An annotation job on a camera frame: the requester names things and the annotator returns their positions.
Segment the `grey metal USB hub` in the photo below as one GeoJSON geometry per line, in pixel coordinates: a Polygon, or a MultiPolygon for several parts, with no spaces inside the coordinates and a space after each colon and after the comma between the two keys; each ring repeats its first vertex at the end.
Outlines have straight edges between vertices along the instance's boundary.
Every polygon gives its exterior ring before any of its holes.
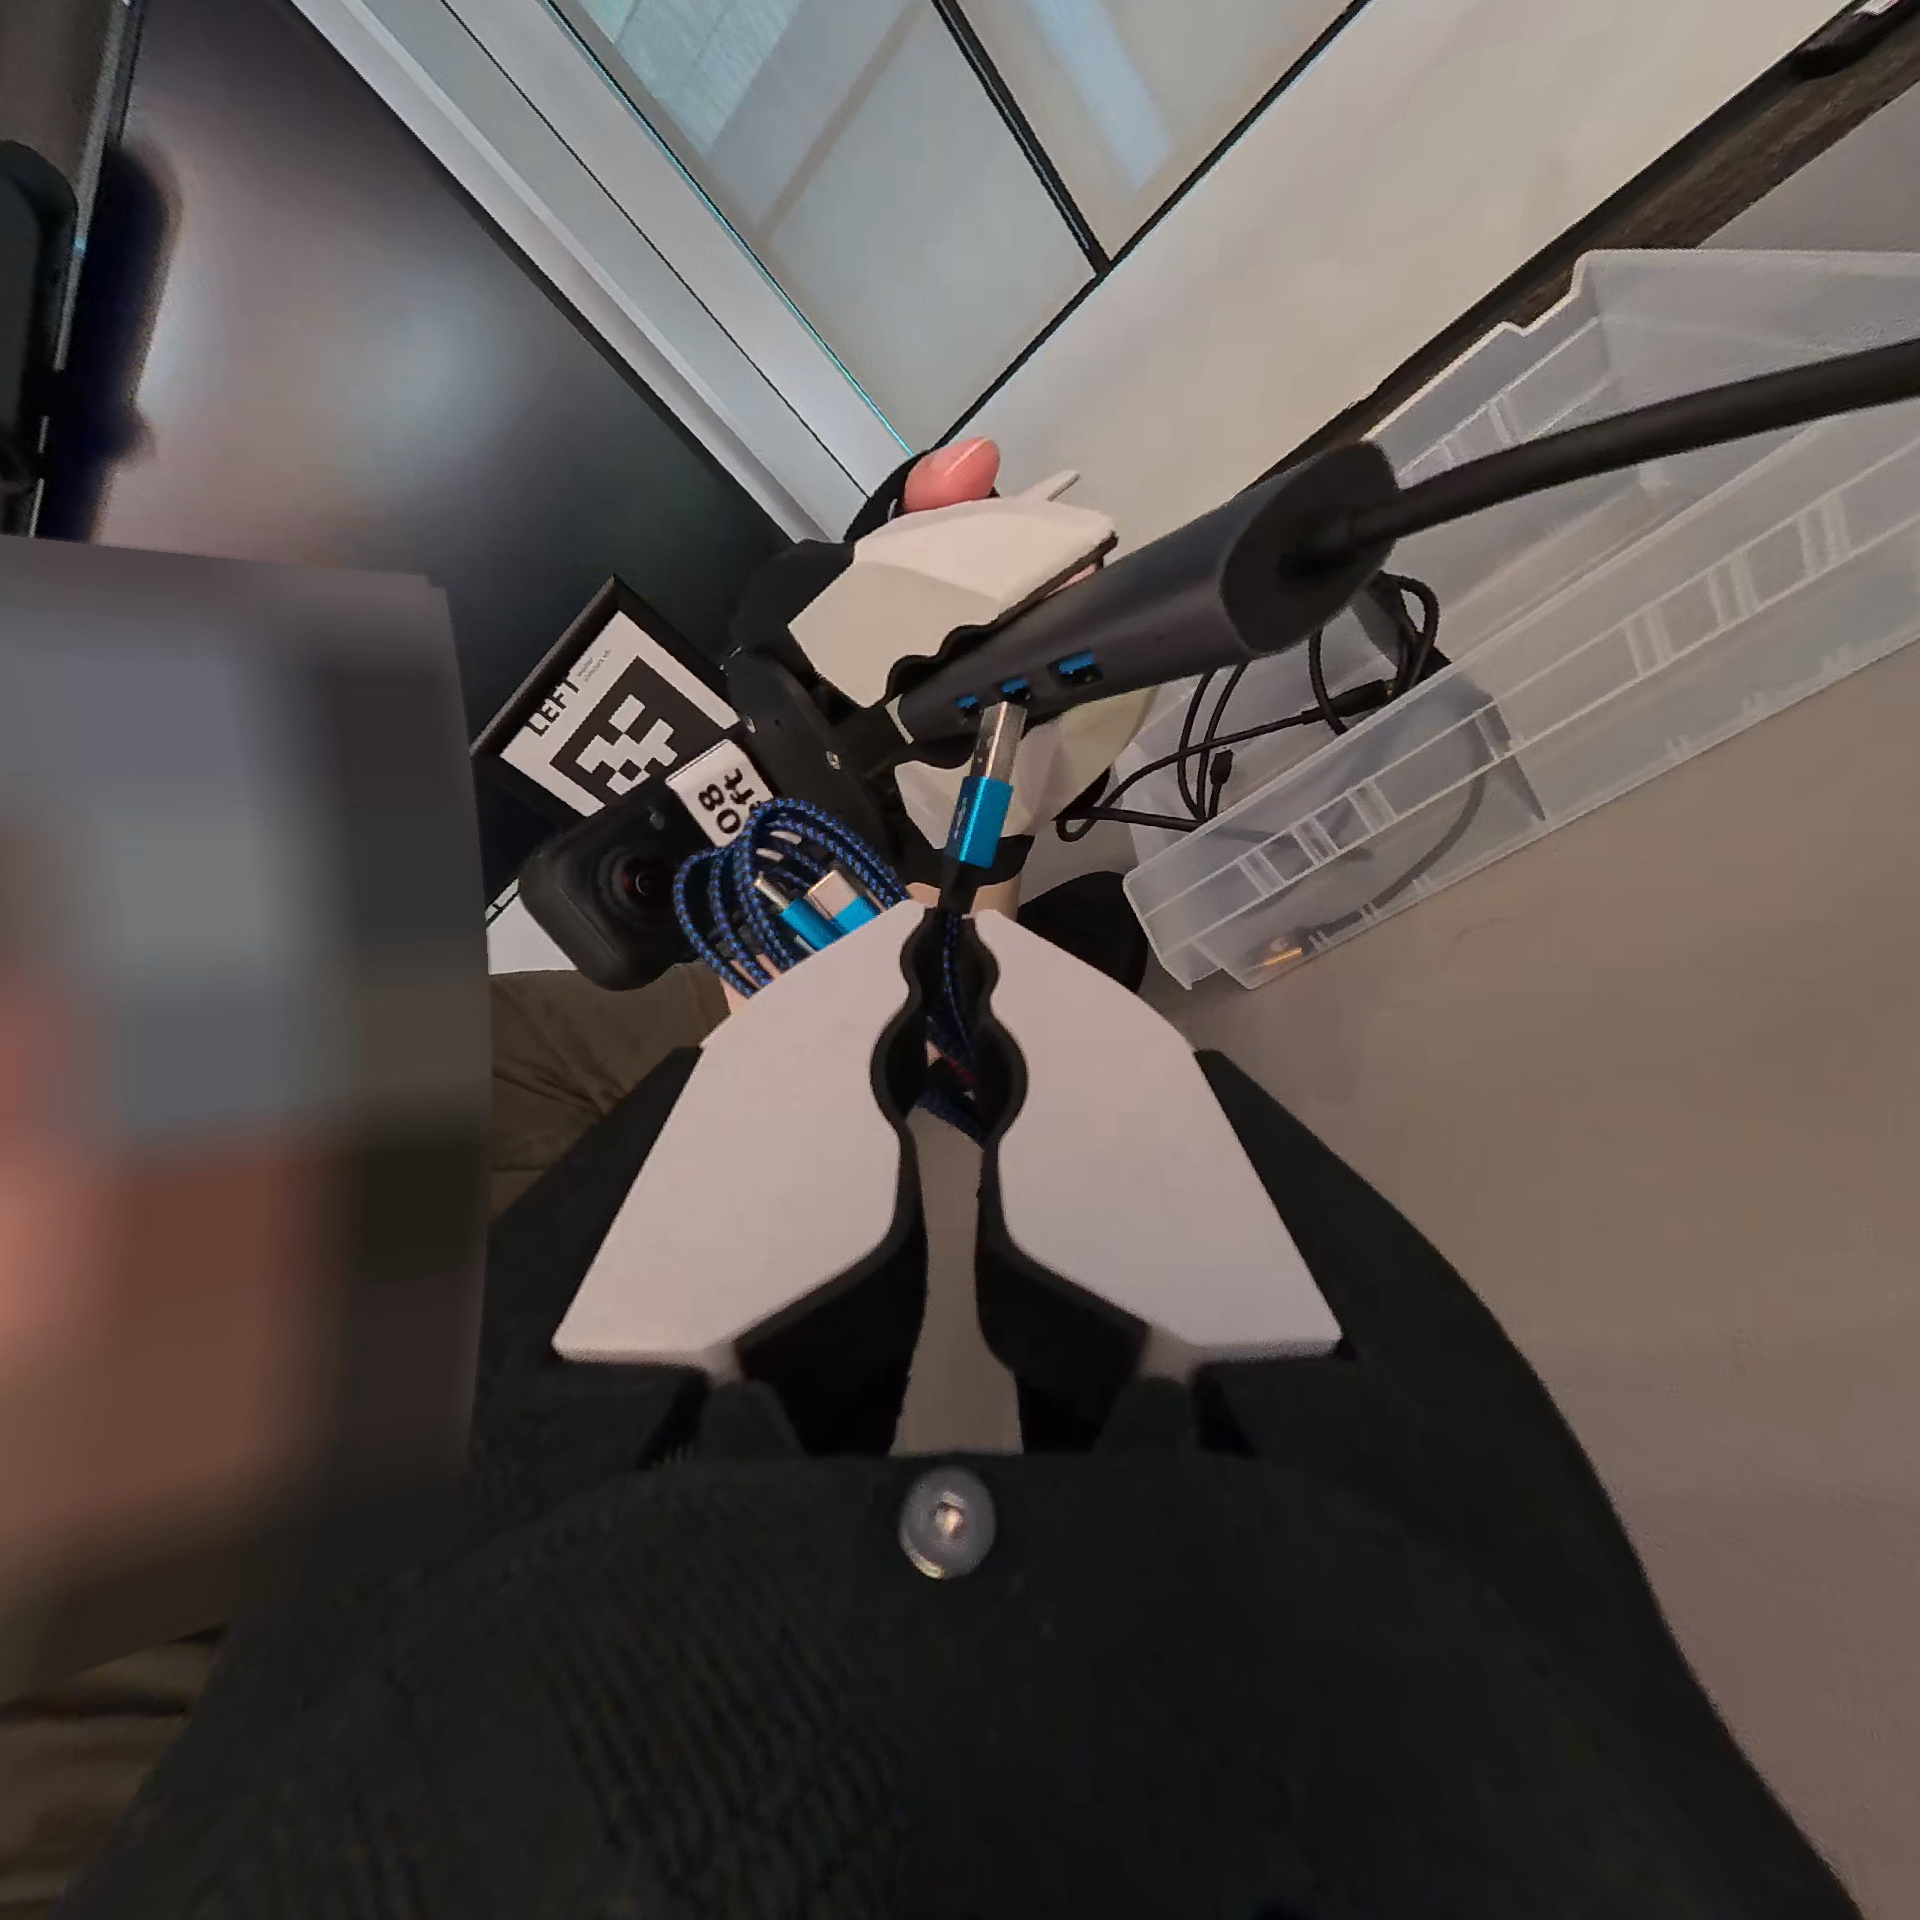
{"type": "Polygon", "coordinates": [[[1226,508],[1005,612],[899,698],[884,765],[951,765],[986,707],[1051,724],[1093,698],[1228,675],[1305,647],[1348,612],[1391,541],[1343,535],[1402,502],[1377,440],[1316,451],[1226,508]]]}

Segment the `clear plastic bin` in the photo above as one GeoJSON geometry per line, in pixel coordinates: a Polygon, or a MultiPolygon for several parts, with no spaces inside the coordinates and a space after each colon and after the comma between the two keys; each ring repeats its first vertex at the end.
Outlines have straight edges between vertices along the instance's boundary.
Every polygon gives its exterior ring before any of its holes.
{"type": "MultiPolygon", "coordinates": [[[[1920,256],[1576,256],[1377,425],[1402,484],[1920,329],[1920,256]]],[[[1920,636],[1920,406],[1761,436],[1430,529],[1434,681],[1321,727],[1305,653],[1171,681],[1121,781],[1226,714],[1226,814],[1132,832],[1161,980],[1265,988],[1920,636]]]]}

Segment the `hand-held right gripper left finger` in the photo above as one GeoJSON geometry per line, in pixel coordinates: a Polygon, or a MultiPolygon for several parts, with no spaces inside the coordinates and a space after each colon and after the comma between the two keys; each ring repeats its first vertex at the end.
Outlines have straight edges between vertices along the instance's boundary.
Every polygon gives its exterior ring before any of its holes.
{"type": "Polygon", "coordinates": [[[925,1324],[925,911],[744,997],[663,1113],[562,1363],[771,1386],[786,1418],[899,1418],[925,1324]]]}

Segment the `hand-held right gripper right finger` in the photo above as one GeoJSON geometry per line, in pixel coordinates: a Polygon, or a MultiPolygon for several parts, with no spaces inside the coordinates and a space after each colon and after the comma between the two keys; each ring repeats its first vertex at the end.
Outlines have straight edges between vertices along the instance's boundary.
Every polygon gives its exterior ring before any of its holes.
{"type": "Polygon", "coordinates": [[[973,1335],[1018,1418],[1330,1363],[1343,1324],[1193,1038],[1018,919],[973,919],[973,1113],[973,1335]]]}

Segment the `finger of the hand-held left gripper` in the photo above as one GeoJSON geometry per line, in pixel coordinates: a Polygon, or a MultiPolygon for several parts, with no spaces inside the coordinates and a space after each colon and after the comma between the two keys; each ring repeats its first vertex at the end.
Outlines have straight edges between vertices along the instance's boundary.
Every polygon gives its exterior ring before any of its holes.
{"type": "Polygon", "coordinates": [[[951,636],[986,636],[1111,550],[1111,517],[1064,493],[910,508],[786,620],[805,675],[890,707],[951,636]]]}

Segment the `black monitor screen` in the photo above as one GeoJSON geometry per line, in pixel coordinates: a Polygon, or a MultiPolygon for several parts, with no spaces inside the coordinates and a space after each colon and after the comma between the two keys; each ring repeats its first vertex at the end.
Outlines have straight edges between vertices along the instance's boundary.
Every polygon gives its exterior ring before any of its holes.
{"type": "Polygon", "coordinates": [[[135,0],[36,529],[433,574],[463,727],[601,574],[718,664],[786,541],[288,0],[135,0]]]}

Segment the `person's left hand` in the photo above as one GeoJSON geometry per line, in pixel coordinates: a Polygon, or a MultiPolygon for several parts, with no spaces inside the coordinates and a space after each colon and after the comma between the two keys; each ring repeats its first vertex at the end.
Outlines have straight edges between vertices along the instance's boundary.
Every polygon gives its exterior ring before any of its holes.
{"type": "Polygon", "coordinates": [[[995,502],[1005,451],[995,440],[942,440],[899,476],[899,517],[910,508],[956,508],[956,502],[995,502]]]}

